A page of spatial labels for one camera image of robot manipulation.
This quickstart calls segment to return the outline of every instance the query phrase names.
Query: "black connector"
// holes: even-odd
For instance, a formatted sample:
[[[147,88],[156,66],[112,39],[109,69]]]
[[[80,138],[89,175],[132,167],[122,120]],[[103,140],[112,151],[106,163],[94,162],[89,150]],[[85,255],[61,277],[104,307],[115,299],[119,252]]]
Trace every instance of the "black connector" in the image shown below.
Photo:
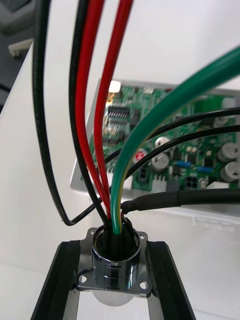
[[[123,261],[133,256],[138,250],[138,246],[130,220],[126,217],[123,218],[120,234],[114,234],[111,226],[110,229],[104,229],[97,238],[96,248],[102,257],[111,261]]]

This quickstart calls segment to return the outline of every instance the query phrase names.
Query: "gray capacitor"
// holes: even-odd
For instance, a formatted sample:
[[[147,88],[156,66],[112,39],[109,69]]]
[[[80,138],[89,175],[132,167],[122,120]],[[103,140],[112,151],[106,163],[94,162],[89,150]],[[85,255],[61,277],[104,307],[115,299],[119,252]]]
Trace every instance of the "gray capacitor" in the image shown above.
[[[169,141],[171,141],[171,139],[169,139],[167,136],[161,136],[155,141],[155,148],[158,148]]]
[[[226,182],[232,182],[240,178],[240,163],[236,161],[229,162],[220,171],[221,178]]]
[[[228,117],[227,116],[219,116],[214,119],[212,126],[214,128],[219,128],[225,126],[225,124],[228,122]]]
[[[162,152],[152,158],[151,165],[153,170],[155,170],[156,172],[162,172],[169,165],[169,156],[166,153]]]
[[[230,162],[240,155],[239,146],[234,142],[225,143],[217,153],[217,157],[222,162]]]

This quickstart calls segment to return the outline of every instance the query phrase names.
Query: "red component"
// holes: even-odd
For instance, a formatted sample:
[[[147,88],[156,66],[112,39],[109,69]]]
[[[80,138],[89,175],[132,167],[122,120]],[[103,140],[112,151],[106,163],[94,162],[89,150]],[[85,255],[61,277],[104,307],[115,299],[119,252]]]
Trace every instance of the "red component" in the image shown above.
[[[137,162],[138,162],[139,160],[141,160],[142,158],[144,158],[144,153],[143,153],[142,151],[138,151],[138,152],[136,153],[136,155],[135,155],[135,158],[136,158],[136,160],[137,160]]]
[[[115,65],[118,59],[120,47],[123,41],[124,32],[127,26],[129,14],[133,0],[120,0],[115,18],[114,27],[111,34],[111,40],[105,60],[105,65],[101,77],[101,83],[96,102],[96,111],[94,118],[94,146],[97,165],[101,176],[104,192],[109,195],[109,184],[103,153],[103,118],[105,104],[108,97],[109,86],[113,77]]]
[[[98,31],[101,13],[103,10],[103,5],[104,0],[90,0],[88,6],[81,51],[78,61],[75,96],[75,117],[78,141],[81,146],[84,159],[86,161],[88,170],[92,176],[93,182],[97,188],[97,191],[106,207],[107,216],[108,218],[110,218],[110,198],[104,191],[103,185],[100,181],[97,169],[95,167],[88,144],[85,127],[85,100],[89,69],[92,60],[96,34]]]

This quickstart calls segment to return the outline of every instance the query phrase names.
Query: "electrolytic capacitor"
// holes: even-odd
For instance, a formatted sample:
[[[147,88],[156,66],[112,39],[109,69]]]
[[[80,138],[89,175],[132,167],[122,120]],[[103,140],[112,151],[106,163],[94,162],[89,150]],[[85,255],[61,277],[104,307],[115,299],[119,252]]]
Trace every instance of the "electrolytic capacitor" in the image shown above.
[[[220,171],[221,178],[226,182],[232,182],[240,178],[240,163],[236,161],[229,162]]]
[[[230,162],[240,155],[239,146],[234,142],[225,143],[217,153],[217,157],[222,162]]]
[[[162,172],[169,165],[169,161],[169,156],[166,153],[162,152],[159,155],[152,158],[151,165],[154,171]]]

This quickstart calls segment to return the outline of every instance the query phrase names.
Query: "wire bundle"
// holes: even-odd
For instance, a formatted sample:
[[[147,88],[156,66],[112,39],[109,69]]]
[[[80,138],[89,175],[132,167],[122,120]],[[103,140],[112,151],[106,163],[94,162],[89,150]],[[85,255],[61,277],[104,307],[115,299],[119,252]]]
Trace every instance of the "wire bundle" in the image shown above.
[[[77,161],[93,204],[73,220],[70,220],[61,202],[54,178],[45,121],[44,62],[50,0],[39,0],[36,3],[32,63],[33,105],[42,165],[52,199],[61,219],[66,225],[75,225],[94,208],[96,208],[104,224],[104,229],[108,231],[112,229],[114,235],[120,235],[122,232],[124,217],[122,220],[121,209],[123,213],[126,214],[132,210],[163,208],[166,206],[170,207],[172,205],[181,206],[182,204],[190,203],[195,204],[199,203],[200,200],[201,203],[204,201],[205,203],[237,203],[240,201],[239,190],[229,189],[227,191],[214,190],[214,192],[212,190],[204,190],[204,192],[203,190],[200,190],[196,191],[195,194],[193,194],[192,191],[182,191],[175,194],[166,193],[164,197],[160,194],[151,194],[131,201],[126,201],[121,205],[124,180],[159,153],[192,139],[240,131],[240,125],[232,125],[180,136],[154,149],[130,168],[133,156],[147,139],[151,139],[152,137],[162,134],[168,130],[172,130],[195,121],[240,114],[240,107],[236,107],[198,113],[161,126],[161,123],[168,116],[183,105],[186,105],[192,99],[240,74],[240,47],[237,47],[191,76],[173,90],[134,128],[122,150],[119,149],[104,159],[102,126],[105,103],[132,4],[133,0],[119,0],[115,23],[98,91],[93,132],[95,155],[98,165],[97,170],[86,134],[85,102],[91,60],[104,6],[104,0],[79,0],[78,3],[69,71],[69,117]],[[108,185],[106,163],[118,156],[119,158],[114,170],[111,190]],[[97,198],[90,175],[100,198]],[[106,208],[106,214],[101,205],[102,201]]]

